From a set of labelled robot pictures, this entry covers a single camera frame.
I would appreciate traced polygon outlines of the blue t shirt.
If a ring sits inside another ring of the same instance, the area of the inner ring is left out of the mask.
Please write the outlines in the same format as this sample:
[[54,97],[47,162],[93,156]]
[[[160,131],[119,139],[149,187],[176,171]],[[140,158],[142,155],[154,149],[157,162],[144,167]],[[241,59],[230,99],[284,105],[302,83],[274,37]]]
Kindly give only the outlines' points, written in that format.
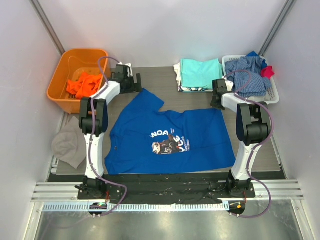
[[236,158],[220,110],[162,111],[164,101],[144,89],[121,112],[110,132],[107,171],[180,174],[224,169]]

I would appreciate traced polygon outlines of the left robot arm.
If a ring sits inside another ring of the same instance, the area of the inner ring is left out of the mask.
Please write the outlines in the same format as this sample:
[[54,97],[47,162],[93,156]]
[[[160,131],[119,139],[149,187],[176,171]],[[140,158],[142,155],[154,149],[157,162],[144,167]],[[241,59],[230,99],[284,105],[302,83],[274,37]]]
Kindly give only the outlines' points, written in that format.
[[97,93],[80,101],[79,127],[86,144],[86,170],[82,184],[76,186],[80,200],[100,200],[107,195],[103,142],[109,125],[108,104],[120,94],[141,92],[141,75],[136,77],[137,82],[130,63],[120,62]]

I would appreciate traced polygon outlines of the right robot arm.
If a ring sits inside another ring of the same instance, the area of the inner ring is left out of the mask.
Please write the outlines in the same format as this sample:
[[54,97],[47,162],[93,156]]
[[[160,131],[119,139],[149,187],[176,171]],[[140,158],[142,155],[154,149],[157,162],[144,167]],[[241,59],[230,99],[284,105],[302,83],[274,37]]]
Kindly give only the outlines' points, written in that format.
[[228,90],[223,78],[212,81],[211,106],[236,114],[235,132],[239,149],[226,179],[226,193],[233,198],[250,189],[252,167],[258,151],[273,133],[270,112],[265,102],[255,102]]

